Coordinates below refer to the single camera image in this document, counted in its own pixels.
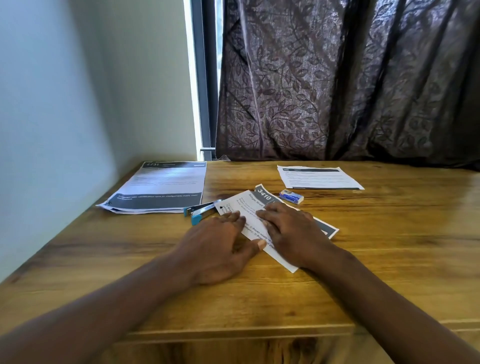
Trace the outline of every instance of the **wooden table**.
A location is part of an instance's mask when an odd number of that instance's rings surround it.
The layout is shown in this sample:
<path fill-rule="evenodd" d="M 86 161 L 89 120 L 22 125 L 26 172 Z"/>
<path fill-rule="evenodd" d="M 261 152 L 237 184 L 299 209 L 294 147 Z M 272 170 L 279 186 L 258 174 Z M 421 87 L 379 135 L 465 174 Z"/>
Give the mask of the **wooden table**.
<path fill-rule="evenodd" d="M 392 288 L 480 346 L 480 174 L 374 162 L 279 164 L 340 166 L 362 184 L 364 191 L 303 190 L 301 208 L 338 227 L 335 244 Z M 209 162 L 204 201 L 259 183 L 276 194 L 284 188 L 276 165 Z M 0 333 L 168 251 L 189 227 L 182 214 L 89 208 L 0 285 Z M 260 253 L 238 277 L 169 300 L 95 362 L 359 363 L 363 357 L 388 361 L 322 285 Z"/>

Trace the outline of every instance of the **paper sheet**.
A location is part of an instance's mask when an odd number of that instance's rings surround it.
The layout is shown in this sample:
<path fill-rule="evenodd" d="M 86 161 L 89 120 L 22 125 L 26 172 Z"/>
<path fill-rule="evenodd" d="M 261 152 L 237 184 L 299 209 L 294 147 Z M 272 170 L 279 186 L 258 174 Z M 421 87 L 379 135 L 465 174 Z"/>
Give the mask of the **paper sheet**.
<path fill-rule="evenodd" d="M 217 202 L 215 207 L 219 211 L 220 215 L 223 215 L 227 212 L 240 211 L 240 214 L 246 218 L 246 223 L 242 230 L 242 234 L 250 240 L 265 239 L 267 241 L 267 246 L 264 248 L 264 251 L 285 268 L 287 268 L 290 272 L 294 273 L 298 267 L 287 262 L 275 250 L 272 239 L 270 239 L 270 235 L 268 235 L 266 227 L 255 214 L 257 210 L 264 209 L 265 205 L 272 202 L 284 203 L 281 199 L 269 193 L 262 184 L 259 184 L 255 187 L 254 191 L 247 190 L 240 194 L 236 194 L 235 196 L 232 196 L 226 200 Z M 316 220 L 317 225 L 319 225 L 329 239 L 331 239 L 338 231 L 338 229 L 332 225 L 327 224 L 326 222 L 317 218 L 314 219 Z"/>
<path fill-rule="evenodd" d="M 287 188 L 305 188 L 312 190 L 364 190 L 364 188 L 345 172 L 336 168 L 282 167 L 278 173 Z"/>
<path fill-rule="evenodd" d="M 182 212 L 202 200 L 206 162 L 144 162 L 107 201 L 97 206 L 119 214 Z"/>

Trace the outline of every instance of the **leaf pattern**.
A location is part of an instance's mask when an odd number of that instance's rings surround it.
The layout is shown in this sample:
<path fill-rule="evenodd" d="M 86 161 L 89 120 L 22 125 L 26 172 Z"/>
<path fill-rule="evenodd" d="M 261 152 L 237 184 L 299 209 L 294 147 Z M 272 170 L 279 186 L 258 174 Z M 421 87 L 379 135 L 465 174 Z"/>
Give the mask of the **leaf pattern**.
<path fill-rule="evenodd" d="M 225 7 L 217 155 L 480 166 L 480 1 Z"/>

